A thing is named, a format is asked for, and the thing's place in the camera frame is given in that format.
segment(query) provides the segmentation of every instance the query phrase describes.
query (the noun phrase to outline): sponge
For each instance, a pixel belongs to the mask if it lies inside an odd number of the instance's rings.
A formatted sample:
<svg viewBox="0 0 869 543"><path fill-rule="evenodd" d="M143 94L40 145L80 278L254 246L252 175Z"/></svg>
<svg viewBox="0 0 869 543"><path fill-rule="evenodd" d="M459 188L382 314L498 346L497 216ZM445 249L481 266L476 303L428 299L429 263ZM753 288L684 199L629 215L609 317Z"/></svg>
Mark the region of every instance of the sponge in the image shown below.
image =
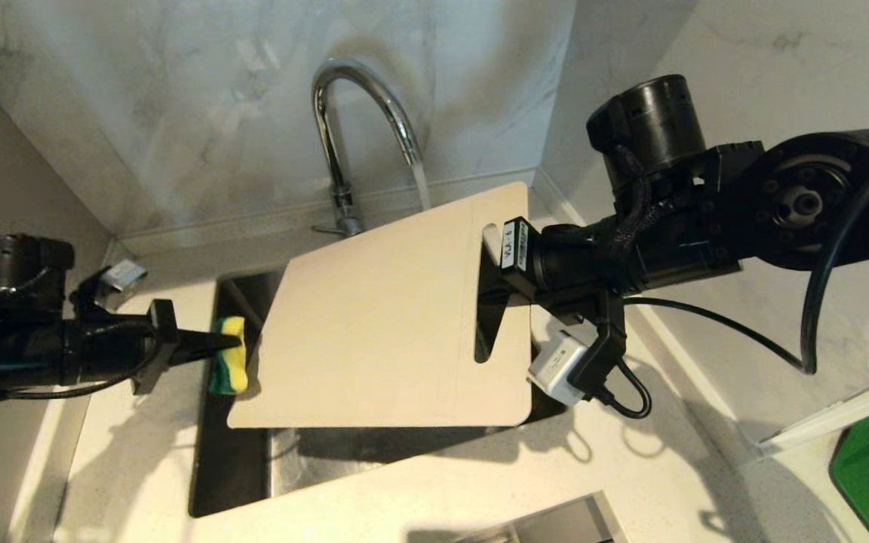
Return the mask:
<svg viewBox="0 0 869 543"><path fill-rule="evenodd" d="M244 344L244 317L223 317L216 331L241 338L237 347L224 348L216 356L216 369L210 378L211 394L235 396L247 389L247 348Z"/></svg>

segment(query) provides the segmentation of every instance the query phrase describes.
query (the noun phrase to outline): marble backsplash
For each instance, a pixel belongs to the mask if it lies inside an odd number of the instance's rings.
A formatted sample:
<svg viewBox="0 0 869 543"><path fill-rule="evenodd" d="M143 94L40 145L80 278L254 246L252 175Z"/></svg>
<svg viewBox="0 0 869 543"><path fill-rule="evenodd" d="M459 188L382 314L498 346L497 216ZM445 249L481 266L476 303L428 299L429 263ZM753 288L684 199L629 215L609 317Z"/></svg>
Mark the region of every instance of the marble backsplash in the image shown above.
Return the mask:
<svg viewBox="0 0 869 543"><path fill-rule="evenodd" d="M0 103L117 236L327 200L330 56L406 107L431 182L542 158L575 0L0 0ZM360 195L407 189L382 113L335 83Z"/></svg>

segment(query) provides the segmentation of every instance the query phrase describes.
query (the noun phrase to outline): cutting board handle hole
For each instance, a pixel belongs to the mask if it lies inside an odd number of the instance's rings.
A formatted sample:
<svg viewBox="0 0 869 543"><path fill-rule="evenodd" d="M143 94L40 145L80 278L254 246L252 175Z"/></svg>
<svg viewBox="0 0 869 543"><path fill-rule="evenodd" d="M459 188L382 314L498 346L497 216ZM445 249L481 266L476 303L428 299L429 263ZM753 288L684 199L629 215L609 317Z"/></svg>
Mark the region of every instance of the cutting board handle hole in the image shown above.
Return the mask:
<svg viewBox="0 0 869 543"><path fill-rule="evenodd" d="M475 302L475 346L473 357L485 364L492 357L494 340L508 304L507 283L501 278L501 234L496 224L482 229L482 251L478 261L478 299Z"/></svg>

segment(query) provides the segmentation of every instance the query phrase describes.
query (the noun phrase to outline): sink basin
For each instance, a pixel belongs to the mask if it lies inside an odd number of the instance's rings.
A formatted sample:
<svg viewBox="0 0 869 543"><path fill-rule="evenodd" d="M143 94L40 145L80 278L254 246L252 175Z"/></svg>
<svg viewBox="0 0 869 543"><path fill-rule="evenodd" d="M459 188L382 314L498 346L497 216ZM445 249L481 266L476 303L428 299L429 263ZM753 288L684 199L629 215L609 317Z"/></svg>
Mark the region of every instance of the sink basin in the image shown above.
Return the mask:
<svg viewBox="0 0 869 543"><path fill-rule="evenodd" d="M265 274L221 279L218 283L215 315L246 317L248 357L256 347L282 276L280 268ZM497 307L479 307L479 316L478 345L473 353L476 358L485 357L490 350L500 312ZM210 365L207 364L207 370L213 371ZM226 419L232 399L208 394L207 381L204 380L189 508L193 517L277 497L413 456L436 453L507 429L231 429ZM524 424L560 415L565 410L564 405L533 386L532 412Z"/></svg>

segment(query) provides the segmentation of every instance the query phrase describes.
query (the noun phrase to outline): chrome faucet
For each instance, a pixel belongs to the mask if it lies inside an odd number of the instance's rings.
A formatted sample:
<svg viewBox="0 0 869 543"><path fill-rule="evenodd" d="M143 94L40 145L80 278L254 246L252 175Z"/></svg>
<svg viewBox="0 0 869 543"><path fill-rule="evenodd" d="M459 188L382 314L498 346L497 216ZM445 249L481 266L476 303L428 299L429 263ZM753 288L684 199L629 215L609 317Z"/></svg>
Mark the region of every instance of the chrome faucet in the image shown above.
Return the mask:
<svg viewBox="0 0 869 543"><path fill-rule="evenodd" d="M314 230L328 234L338 234L349 238L364 232L364 227L358 218L358 208L352 195L351 183L344 179L341 172L341 164L337 159L337 149L334 147L334 138L330 124L327 123L327 87L335 79L348 79L358 87L365 90L377 103L384 117L390 123L392 130L398 138L401 146L401 154L408 166L421 164L421 151L418 149L417 138L411 128L410 120L404 113L404 108L398 99L391 94L382 80L372 72L368 66L355 59L338 57L327 59L324 65L314 75L313 99L314 116L317 118L318 132L321 134L321 145L324 146L324 157L327 158L327 167L333 179L331 197L334 202L334 219L337 220L336 228L315 226Z"/></svg>

